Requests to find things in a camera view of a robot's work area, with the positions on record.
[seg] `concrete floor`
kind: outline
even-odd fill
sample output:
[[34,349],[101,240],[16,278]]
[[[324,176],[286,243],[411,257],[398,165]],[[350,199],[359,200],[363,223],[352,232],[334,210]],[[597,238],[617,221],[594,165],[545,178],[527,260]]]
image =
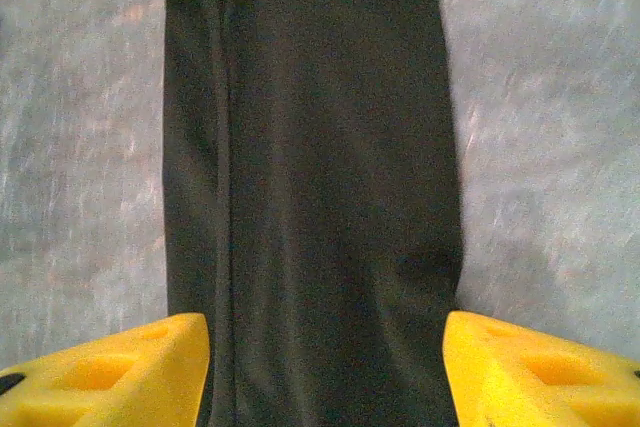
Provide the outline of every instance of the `concrete floor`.
[[[469,310],[640,359],[640,0],[443,0]],[[163,0],[0,0],[0,368],[166,315]]]

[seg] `pant leg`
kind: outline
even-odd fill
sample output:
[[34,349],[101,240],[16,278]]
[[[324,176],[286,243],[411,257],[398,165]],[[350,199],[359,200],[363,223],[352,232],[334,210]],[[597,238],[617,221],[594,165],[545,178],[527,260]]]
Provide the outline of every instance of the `pant leg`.
[[167,0],[171,313],[210,425],[444,426],[462,258],[438,0]]

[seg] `speckled floor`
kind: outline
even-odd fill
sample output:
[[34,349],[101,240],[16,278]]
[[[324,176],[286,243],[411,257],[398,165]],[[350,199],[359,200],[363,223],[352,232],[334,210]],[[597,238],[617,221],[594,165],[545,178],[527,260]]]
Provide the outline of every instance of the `speckled floor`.
[[[640,359],[640,0],[442,0],[462,305]],[[0,0],[0,367],[166,314],[163,0]]]

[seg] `yellow plastic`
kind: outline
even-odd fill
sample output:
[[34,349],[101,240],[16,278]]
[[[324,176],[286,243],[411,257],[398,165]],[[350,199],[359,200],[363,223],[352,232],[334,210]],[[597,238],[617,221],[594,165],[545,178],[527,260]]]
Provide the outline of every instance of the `yellow plastic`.
[[460,427],[640,427],[638,362],[467,312],[443,349]]
[[208,364],[204,316],[169,317],[1,371],[0,427],[193,427]]

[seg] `black mark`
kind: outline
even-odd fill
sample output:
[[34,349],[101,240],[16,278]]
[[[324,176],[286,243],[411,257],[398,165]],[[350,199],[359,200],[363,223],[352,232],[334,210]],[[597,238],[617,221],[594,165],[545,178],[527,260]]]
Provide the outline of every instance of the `black mark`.
[[24,374],[8,374],[0,377],[0,395],[13,389],[25,378]]

